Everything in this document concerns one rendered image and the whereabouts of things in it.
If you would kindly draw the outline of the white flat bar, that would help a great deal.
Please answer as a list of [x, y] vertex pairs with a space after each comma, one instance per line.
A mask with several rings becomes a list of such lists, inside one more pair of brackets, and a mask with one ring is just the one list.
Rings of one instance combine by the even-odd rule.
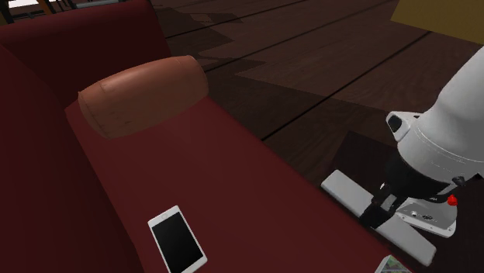
[[[356, 216], [362, 215], [373, 198], [370, 192], [339, 170], [333, 171], [324, 179], [321, 188]], [[396, 214], [376, 231], [422, 265], [431, 264], [436, 247]]]

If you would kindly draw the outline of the grey patterned flat box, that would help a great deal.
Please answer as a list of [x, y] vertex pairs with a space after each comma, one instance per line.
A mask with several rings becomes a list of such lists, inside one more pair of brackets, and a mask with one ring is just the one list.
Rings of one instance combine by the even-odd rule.
[[382, 259], [374, 273], [412, 273], [404, 264], [392, 255]]

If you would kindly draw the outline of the dark red sofa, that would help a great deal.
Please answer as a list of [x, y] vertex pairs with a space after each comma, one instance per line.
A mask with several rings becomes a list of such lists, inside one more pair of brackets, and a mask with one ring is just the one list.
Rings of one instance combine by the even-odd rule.
[[[100, 136], [78, 93], [163, 60], [154, 90], [186, 112]], [[148, 221], [178, 206], [199, 273], [375, 273], [390, 253], [202, 90], [149, 0], [0, 26], [0, 273], [168, 273]]]

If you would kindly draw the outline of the white phone with black screen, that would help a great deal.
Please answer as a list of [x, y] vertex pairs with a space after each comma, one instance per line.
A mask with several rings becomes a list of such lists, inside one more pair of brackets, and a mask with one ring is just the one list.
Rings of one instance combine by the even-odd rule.
[[208, 258], [178, 206], [147, 222], [168, 273], [195, 273]]

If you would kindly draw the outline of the brown leather cushion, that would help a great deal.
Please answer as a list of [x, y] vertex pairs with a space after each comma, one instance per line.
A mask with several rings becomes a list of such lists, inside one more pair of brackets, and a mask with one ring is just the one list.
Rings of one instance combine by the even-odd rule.
[[120, 71], [78, 93], [80, 110], [106, 139], [140, 132], [194, 106], [209, 93], [206, 74], [189, 55]]

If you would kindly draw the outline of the mustard yellow flat block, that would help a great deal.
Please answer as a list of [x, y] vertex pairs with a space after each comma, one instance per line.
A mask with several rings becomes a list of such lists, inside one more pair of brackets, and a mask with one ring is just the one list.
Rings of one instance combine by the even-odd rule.
[[484, 45], [484, 0], [399, 0], [391, 20]]

